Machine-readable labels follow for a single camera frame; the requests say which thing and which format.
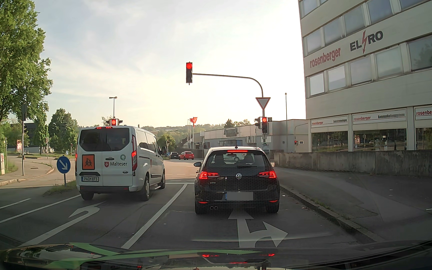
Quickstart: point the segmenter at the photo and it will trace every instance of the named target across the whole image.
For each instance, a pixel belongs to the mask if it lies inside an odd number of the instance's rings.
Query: car hood
[[[283,269],[396,269],[403,264],[432,266],[432,241],[377,242],[347,248],[236,248],[236,249],[150,249],[131,251],[97,244],[71,242],[31,245],[0,250],[6,269],[181,269],[214,270],[253,268]]]

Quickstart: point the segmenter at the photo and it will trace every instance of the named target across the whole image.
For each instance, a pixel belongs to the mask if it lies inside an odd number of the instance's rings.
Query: blue direction sign
[[[62,174],[67,174],[71,169],[71,162],[65,156],[60,156],[56,162],[57,170]]]

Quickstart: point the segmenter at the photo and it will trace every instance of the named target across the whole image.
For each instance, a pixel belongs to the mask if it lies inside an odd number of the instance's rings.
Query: white van
[[[83,200],[94,193],[134,192],[149,199],[150,186],[166,185],[163,154],[153,133],[134,126],[81,128],[76,148],[76,187]]]

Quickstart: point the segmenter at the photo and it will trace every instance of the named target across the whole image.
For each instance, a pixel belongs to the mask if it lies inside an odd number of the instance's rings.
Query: red car
[[[180,160],[194,160],[195,155],[193,154],[193,152],[185,151],[179,155],[179,159]]]

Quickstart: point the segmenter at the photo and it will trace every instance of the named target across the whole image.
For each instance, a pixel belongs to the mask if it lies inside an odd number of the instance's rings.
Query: license plate
[[[99,182],[99,176],[81,176],[81,182]]]
[[[224,199],[226,201],[252,201],[252,192],[226,192],[224,194]]]

